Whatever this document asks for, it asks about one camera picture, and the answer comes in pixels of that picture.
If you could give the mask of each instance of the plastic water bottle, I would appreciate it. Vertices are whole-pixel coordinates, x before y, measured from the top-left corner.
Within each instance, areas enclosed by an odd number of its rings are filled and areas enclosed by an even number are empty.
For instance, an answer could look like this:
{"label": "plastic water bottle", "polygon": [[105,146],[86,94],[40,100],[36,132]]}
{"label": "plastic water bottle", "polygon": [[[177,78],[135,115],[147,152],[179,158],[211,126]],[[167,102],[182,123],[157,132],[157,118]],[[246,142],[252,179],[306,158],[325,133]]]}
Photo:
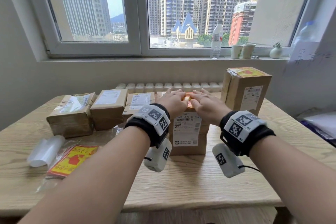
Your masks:
{"label": "plastic water bottle", "polygon": [[305,27],[300,30],[300,33],[296,37],[293,47],[298,42],[309,42],[314,40],[314,31],[315,31],[315,25],[314,21],[309,21],[306,23]]}
{"label": "plastic water bottle", "polygon": [[211,59],[219,59],[219,55],[221,53],[222,37],[224,33],[222,24],[223,24],[222,20],[218,21],[217,26],[212,32],[211,51],[210,51]]}

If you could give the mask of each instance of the window frame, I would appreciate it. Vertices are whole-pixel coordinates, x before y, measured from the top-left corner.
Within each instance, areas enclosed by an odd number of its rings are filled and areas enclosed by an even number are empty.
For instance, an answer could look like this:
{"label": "window frame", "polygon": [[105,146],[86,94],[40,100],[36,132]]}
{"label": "window frame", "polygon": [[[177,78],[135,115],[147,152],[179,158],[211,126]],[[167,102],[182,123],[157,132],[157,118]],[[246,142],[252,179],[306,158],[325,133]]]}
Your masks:
{"label": "window frame", "polygon": [[[44,34],[48,54],[52,58],[96,58],[96,57],[208,57],[210,48],[150,48],[149,18],[147,0],[124,0],[126,28],[129,42],[62,42],[59,40],[53,13],[48,0],[31,0],[34,10]],[[292,40],[298,29],[305,22],[312,19],[312,9],[316,7],[313,2],[302,5],[302,12],[297,18],[291,42],[288,47],[283,47],[283,56],[289,56]],[[268,57],[273,47],[256,47],[254,55]],[[230,47],[221,48],[221,57],[229,57]]]}

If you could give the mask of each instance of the forearm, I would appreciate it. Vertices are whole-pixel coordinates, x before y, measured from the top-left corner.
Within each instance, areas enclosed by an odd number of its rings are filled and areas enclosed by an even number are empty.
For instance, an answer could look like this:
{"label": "forearm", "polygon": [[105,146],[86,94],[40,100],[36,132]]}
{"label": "forearm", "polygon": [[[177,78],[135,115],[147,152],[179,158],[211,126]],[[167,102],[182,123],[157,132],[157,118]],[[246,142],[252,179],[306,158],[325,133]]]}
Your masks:
{"label": "forearm", "polygon": [[24,223],[114,223],[150,146],[128,127],[64,179],[22,219]]}
{"label": "forearm", "polygon": [[336,223],[336,171],[274,136],[250,158],[300,223]]}

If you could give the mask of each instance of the mountain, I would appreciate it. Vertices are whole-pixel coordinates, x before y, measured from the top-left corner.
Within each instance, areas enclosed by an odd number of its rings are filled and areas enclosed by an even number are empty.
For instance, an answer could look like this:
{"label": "mountain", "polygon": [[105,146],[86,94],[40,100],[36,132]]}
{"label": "mountain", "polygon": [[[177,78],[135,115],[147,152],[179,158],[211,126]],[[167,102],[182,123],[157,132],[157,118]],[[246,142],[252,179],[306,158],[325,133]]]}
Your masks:
{"label": "mountain", "polygon": [[111,23],[114,22],[125,22],[124,14],[119,14],[113,18],[110,18]]}

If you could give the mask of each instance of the white vase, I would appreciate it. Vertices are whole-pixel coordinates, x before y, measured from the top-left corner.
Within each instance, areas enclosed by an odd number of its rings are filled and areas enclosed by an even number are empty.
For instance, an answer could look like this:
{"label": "white vase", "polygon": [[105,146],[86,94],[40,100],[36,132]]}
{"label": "white vase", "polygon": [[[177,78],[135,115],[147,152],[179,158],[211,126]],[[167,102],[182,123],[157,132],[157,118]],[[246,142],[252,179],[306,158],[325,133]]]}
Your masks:
{"label": "white vase", "polygon": [[269,53],[269,57],[272,59],[279,59],[281,57],[281,54],[282,54],[282,48],[274,47]]}

